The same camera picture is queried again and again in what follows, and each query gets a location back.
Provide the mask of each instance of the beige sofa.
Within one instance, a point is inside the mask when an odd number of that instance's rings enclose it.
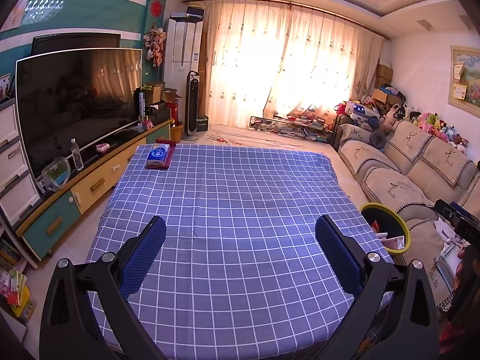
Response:
[[[352,125],[340,128],[338,154],[368,199],[397,212],[410,229],[410,250],[396,262],[423,261],[434,282],[438,273],[431,268],[443,241],[433,224],[438,219],[433,206],[438,199],[457,202],[480,218],[477,165],[448,143],[407,121],[394,125],[384,152],[368,144],[368,131]],[[446,295],[446,288],[434,289],[437,305]]]

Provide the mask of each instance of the framed photo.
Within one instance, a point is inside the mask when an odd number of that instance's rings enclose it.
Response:
[[[10,73],[0,77],[0,100],[10,94]]]
[[[463,109],[468,113],[480,117],[480,49],[470,47],[452,46],[452,61],[450,74],[450,92],[448,104]],[[455,66],[463,64],[459,80],[455,80]],[[465,89],[459,96],[460,89]]]

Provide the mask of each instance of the cabinet drawer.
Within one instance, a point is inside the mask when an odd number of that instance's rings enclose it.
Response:
[[[27,172],[9,183],[1,194],[0,207],[12,227],[40,201],[32,176]]]
[[[16,143],[11,144],[2,151],[0,148],[0,192],[8,186],[14,178],[28,170],[27,161],[19,138]]]
[[[27,228],[22,237],[42,259],[79,217],[73,195],[67,191]]]
[[[147,143],[155,143],[157,139],[170,140],[170,125],[167,124],[147,135]]]
[[[119,180],[120,180],[120,177],[122,177],[125,169],[127,169],[130,159],[133,157],[133,155],[137,151],[137,147],[139,147],[140,145],[146,145],[146,144],[147,144],[146,138],[142,138],[138,142],[135,142],[133,145],[129,146],[127,149],[121,151],[115,156],[115,158],[118,158],[118,162],[120,163],[120,169],[117,170]]]
[[[117,183],[117,171],[120,167],[121,164],[115,156],[71,188],[81,214]]]
[[[17,117],[13,100],[0,104],[0,148],[18,136]]]

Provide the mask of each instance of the floor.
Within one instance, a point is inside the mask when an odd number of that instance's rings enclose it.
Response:
[[[32,318],[27,324],[27,334],[23,341],[25,348],[38,360],[38,343],[40,336],[40,322],[45,296],[50,283],[50,278],[58,260],[66,257],[74,264],[84,263],[98,230],[98,222],[107,205],[113,189],[104,194],[86,215],[71,229],[68,237],[61,241],[52,258],[37,270],[27,270],[27,285],[30,292],[38,301]]]
[[[210,126],[206,132],[199,133],[199,139],[193,142],[184,142],[186,144],[203,145],[232,145],[232,146],[254,146],[267,147],[274,149],[299,150],[308,152],[320,152],[330,158],[332,166],[337,174],[340,187],[349,196],[356,207],[368,202],[362,189],[355,181],[350,171],[340,159],[335,150],[328,144],[317,142],[308,142],[305,140],[273,135],[268,132],[243,130],[227,126]],[[84,263],[92,245],[92,241],[97,233],[100,216],[105,210],[111,193],[107,192],[92,206],[86,215],[76,223],[63,241],[60,242],[52,258],[47,259],[46,263],[38,270],[28,270],[26,272],[27,285],[30,292],[38,301],[31,320],[28,322],[28,330],[23,342],[27,350],[38,360],[38,343],[40,335],[40,322],[42,319],[43,304],[50,278],[55,269],[55,265],[61,258],[67,257],[74,264]]]

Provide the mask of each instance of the television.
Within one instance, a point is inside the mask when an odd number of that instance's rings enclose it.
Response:
[[[70,140],[81,150],[137,123],[134,91],[142,79],[142,50],[92,48],[49,52],[16,64],[20,132],[34,177]]]
[[[32,40],[32,54],[53,51],[120,47],[120,34],[106,32],[68,32],[36,36]]]

